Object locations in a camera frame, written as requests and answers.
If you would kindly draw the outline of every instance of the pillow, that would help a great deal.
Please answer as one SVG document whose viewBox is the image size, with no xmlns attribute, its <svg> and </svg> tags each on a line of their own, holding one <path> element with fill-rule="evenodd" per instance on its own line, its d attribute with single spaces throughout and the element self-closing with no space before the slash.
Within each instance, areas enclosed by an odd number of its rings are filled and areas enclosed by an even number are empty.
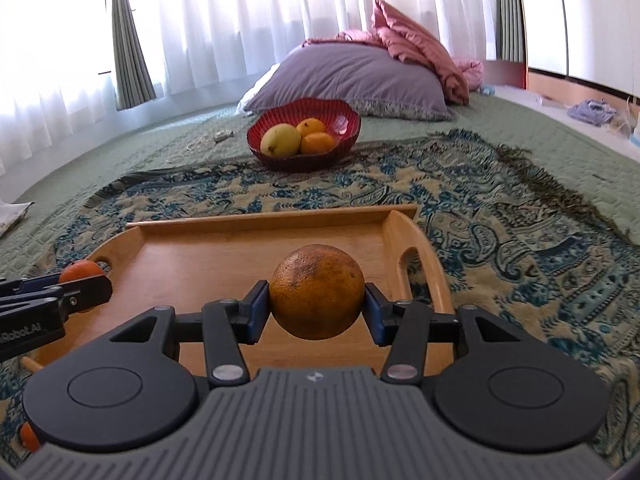
<svg viewBox="0 0 640 480">
<path fill-rule="evenodd" d="M 342 99 L 361 115 L 451 118 L 433 72 L 393 59 L 383 48 L 356 43 L 310 44 L 294 50 L 244 110 L 261 112 L 303 97 Z"/>
</svg>

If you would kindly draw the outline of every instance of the gray-green curtain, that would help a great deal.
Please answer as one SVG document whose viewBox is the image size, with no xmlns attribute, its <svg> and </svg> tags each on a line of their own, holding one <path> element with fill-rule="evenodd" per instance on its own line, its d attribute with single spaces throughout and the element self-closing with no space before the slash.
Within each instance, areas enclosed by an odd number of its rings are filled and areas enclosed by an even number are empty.
<svg viewBox="0 0 640 480">
<path fill-rule="evenodd" d="M 118 110 L 126 110 L 156 98 L 145 57 L 142 55 L 129 0 L 111 0 L 113 56 Z"/>
<path fill-rule="evenodd" d="M 498 0 L 495 39 L 498 59 L 518 63 L 525 61 L 522 0 Z"/>
</svg>

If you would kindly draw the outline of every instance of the white wall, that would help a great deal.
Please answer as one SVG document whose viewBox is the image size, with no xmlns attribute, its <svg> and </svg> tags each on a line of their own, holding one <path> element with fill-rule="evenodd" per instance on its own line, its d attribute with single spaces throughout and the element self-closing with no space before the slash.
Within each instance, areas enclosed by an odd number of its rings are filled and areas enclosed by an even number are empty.
<svg viewBox="0 0 640 480">
<path fill-rule="evenodd" d="M 224 103 L 237 102 L 261 76 L 220 83 L 150 101 L 131 110 L 108 115 L 53 146 L 36 152 L 31 158 L 12 166 L 0 177 L 0 200 L 11 203 L 39 180 L 76 157 L 120 135 L 145 128 L 174 117 Z"/>
<path fill-rule="evenodd" d="M 640 0 L 564 0 L 567 47 L 562 1 L 523 1 L 532 68 L 640 94 Z"/>
</svg>

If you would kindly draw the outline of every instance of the wooden tray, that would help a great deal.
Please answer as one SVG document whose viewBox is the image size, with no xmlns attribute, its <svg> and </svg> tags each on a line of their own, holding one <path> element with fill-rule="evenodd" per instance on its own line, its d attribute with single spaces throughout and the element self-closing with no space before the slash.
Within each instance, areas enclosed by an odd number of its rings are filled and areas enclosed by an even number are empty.
<svg viewBox="0 0 640 480">
<path fill-rule="evenodd" d="M 66 336 L 41 348 L 38 361 L 48 364 L 159 304 L 185 313 L 208 301 L 243 298 L 257 280 L 270 279 L 284 256 L 310 243 L 349 253 L 365 280 L 392 300 L 412 297 L 406 264 L 415 248 L 436 311 L 453 313 L 442 266 L 412 221 L 416 210 L 373 206 L 128 224 L 88 257 L 110 265 L 111 301 L 71 316 Z M 322 341 L 295 338 L 271 317 L 259 343 L 241 351 L 252 374 L 262 366 L 367 365 L 379 372 L 388 348 L 373 344 L 362 316 L 343 334 Z M 427 372 L 439 373 L 452 361 L 451 345 L 430 345 L 427 361 Z M 181 344 L 180 362 L 205 375 L 201 344 Z"/>
</svg>

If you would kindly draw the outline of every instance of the sheer white curtain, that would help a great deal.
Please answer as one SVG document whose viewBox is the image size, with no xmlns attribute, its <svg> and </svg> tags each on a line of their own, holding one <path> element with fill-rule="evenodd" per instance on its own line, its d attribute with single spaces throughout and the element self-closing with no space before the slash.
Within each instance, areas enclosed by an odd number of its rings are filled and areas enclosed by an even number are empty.
<svg viewBox="0 0 640 480">
<path fill-rule="evenodd" d="M 0 175 L 103 117 L 109 30 L 104 0 L 0 0 Z"/>
<path fill-rule="evenodd" d="M 454 56 L 495 59 L 495 0 L 386 0 Z M 368 28 L 372 0 L 131 0 L 164 93 L 263 73 L 308 37 Z"/>
</svg>

